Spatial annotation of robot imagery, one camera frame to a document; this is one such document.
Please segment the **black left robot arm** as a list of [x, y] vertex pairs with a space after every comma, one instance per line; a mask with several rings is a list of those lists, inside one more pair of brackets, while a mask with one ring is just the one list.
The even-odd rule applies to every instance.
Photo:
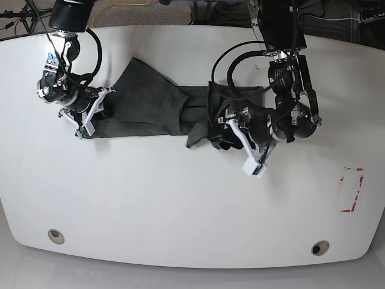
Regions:
[[[227, 70], [227, 85], [212, 81], [224, 101], [211, 118], [208, 140], [213, 147], [250, 149], [265, 164], [279, 141], [292, 143], [310, 137], [321, 125], [318, 100], [307, 60], [300, 51], [306, 41], [298, 23], [298, 1], [248, 1], [256, 43], [260, 48], [235, 58]], [[233, 73], [253, 57], [272, 57], [267, 87], [237, 87]]]

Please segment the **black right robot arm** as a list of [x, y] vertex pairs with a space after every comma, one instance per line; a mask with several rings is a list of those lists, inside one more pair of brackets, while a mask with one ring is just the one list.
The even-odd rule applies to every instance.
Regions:
[[[115, 92], [114, 87], [92, 87], [90, 83], [102, 64], [102, 45], [98, 36], [88, 27], [93, 1], [55, 1], [49, 19], [54, 34], [47, 34], [50, 48], [42, 78], [37, 84], [37, 95], [45, 103], [62, 106], [58, 117], [75, 126], [75, 135], [91, 138], [95, 132], [93, 120], [103, 117], [104, 100]], [[97, 63], [91, 73], [72, 73], [72, 62], [80, 53], [79, 33], [88, 33], [96, 42]]]

